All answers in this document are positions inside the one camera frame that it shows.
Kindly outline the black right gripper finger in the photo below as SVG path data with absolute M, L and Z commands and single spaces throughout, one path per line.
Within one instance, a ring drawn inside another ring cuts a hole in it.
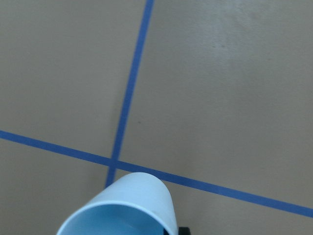
M 189 227 L 179 227 L 179 235 L 190 235 Z

